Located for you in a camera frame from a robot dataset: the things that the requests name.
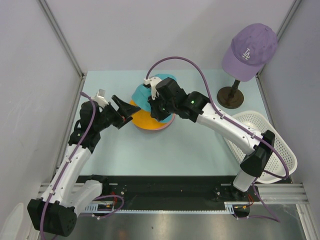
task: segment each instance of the la logo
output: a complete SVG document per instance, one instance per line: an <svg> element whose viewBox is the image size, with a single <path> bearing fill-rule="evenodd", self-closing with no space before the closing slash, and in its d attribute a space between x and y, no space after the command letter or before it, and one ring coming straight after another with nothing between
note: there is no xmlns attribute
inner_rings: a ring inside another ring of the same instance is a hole
<svg viewBox="0 0 320 240"><path fill-rule="evenodd" d="M242 57L245 59L245 60L248 60L250 58L250 49L247 48L245 53L242 55Z"/></svg>

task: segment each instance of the gray wall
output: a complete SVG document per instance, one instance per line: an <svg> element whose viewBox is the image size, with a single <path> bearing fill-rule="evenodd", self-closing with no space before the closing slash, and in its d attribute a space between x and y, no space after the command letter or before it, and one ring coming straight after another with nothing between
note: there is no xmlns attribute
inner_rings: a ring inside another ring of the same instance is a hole
<svg viewBox="0 0 320 240"><path fill-rule="evenodd" d="M80 79L37 1L0 1L0 35L0 230L22 203L12 229L22 219L22 240L27 204L53 173Z"/></svg>
<svg viewBox="0 0 320 240"><path fill-rule="evenodd" d="M47 0L81 68L146 70L182 56L221 69L233 36L260 22L277 31L294 0ZM192 68L181 61L163 69Z"/></svg>
<svg viewBox="0 0 320 240"><path fill-rule="evenodd" d="M320 216L320 1L302 2L279 48L262 73L272 118L298 159L303 182Z"/></svg>

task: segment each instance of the white mesh basket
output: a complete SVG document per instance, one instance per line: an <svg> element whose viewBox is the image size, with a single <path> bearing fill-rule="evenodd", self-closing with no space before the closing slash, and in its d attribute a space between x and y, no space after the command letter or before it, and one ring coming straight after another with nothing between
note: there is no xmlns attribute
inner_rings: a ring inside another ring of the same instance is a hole
<svg viewBox="0 0 320 240"><path fill-rule="evenodd" d="M261 133L264 133L266 130L272 131L275 134L274 148L278 151L280 156L285 161L289 169L289 174L292 174L297 169L298 162L296 156L285 143L285 141L281 138L279 133L272 127L272 125L263 115L256 111L243 111L233 115L233 117L239 122L247 125L248 127L259 130ZM245 157L245 154L228 139L225 138L225 141L237 161L241 163ZM284 176L286 174L282 163L274 153L271 155L264 169L280 176ZM279 178L271 176L270 174L267 174L265 172L263 172L261 177L257 179L257 181L262 184L272 184L279 180Z"/></svg>

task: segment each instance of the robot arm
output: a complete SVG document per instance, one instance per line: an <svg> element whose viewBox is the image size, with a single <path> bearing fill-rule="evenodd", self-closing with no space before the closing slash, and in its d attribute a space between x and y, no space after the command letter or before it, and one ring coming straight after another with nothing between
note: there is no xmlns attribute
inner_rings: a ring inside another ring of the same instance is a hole
<svg viewBox="0 0 320 240"><path fill-rule="evenodd" d="M31 199L28 204L27 210L36 230L40 229L41 215L45 203L48 202L43 230L67 237L73 231L79 214L93 199L101 195L104 179L99 177L88 180L76 193L71 192L83 166L101 138L100 132L111 125L120 129L132 120L131 115L140 110L139 107L125 103L114 95L112 99L119 106L119 109L115 110L111 103L105 100L104 94L105 91L100 89L97 95L91 98L95 115L87 135L80 143L94 111L90 101L81 105L80 119L75 123L61 166L40 199ZM71 156L79 143L79 148Z"/></svg>
<svg viewBox="0 0 320 240"><path fill-rule="evenodd" d="M151 106L151 117L161 121L170 114L177 114L183 119L189 119L218 132L235 143L246 154L240 164L241 170L233 182L232 187L235 192L246 192L254 179L261 176L272 151L224 117L248 129L246 125L217 107L222 113L220 116L212 107L208 97L197 91L186 94L177 82L169 77L162 81L158 77L145 79L144 86L151 88L151 97L148 99ZM273 132L267 130L261 133L255 129L250 129L250 131L273 146L275 140Z"/></svg>

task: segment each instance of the cable tie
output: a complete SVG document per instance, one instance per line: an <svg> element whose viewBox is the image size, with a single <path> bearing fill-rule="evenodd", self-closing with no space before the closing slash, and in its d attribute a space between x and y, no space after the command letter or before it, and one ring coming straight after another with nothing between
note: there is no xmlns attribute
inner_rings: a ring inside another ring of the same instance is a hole
<svg viewBox="0 0 320 240"><path fill-rule="evenodd" d="M224 112L220 118L221 118L221 119L224 119L225 116L226 116L226 113Z"/></svg>

